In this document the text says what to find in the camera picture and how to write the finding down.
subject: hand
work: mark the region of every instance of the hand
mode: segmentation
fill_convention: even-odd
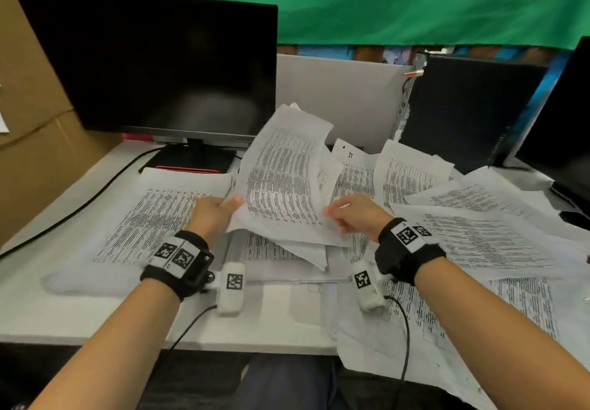
[[[209,249],[213,248],[219,235],[230,221],[231,215],[244,203],[241,197],[234,197],[224,205],[223,198],[202,197],[196,201],[192,210],[191,221],[184,227],[202,237]]]
[[[341,235],[363,233],[373,242],[379,242],[381,230],[394,218],[362,194],[339,198],[326,206],[322,214],[336,221]]]

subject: pants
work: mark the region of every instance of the pants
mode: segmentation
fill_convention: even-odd
[[[348,410],[348,406],[337,390],[332,358],[255,354],[231,409]]]

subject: wrist strap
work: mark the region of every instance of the wrist strap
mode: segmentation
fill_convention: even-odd
[[[190,231],[167,238],[147,260],[140,280],[151,278],[166,284],[182,301],[203,289],[213,262],[207,242]]]
[[[422,225],[395,218],[379,235],[380,246],[375,261],[382,274],[391,274],[398,281],[414,286],[414,278],[422,264],[446,257],[435,236]]]

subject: table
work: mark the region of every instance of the table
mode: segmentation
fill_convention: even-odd
[[[153,143],[124,141],[5,245],[10,248],[44,230],[85,203],[125,164]],[[92,234],[102,210],[126,194],[149,156],[125,171],[77,216],[0,262],[0,341],[79,345],[88,339],[121,302],[118,298],[50,295],[40,280],[59,269]],[[291,286],[246,288],[238,317],[210,312],[188,331],[179,349],[336,354],[333,340],[317,325],[298,323],[289,315]],[[196,300],[186,300],[166,338],[170,346],[199,313]]]

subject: qr code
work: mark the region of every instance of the qr code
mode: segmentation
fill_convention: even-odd
[[[227,275],[227,288],[232,290],[242,290],[242,286],[244,283],[244,276],[235,274],[235,273],[228,273]]]
[[[358,289],[371,285],[371,280],[366,270],[355,275],[355,282]]]
[[[423,236],[432,236],[432,233],[422,227],[422,225],[414,225],[414,229]]]
[[[418,238],[418,235],[410,227],[404,228],[397,233],[396,236],[404,245],[408,245],[410,242],[415,241]]]
[[[158,249],[154,256],[159,258],[168,259],[170,255],[174,253],[174,250],[178,248],[178,245],[174,245],[172,243],[164,242],[162,246]]]
[[[188,253],[188,251],[181,248],[172,258],[172,262],[186,270],[188,266],[192,263],[193,259],[195,259],[194,255],[191,255],[190,253]]]

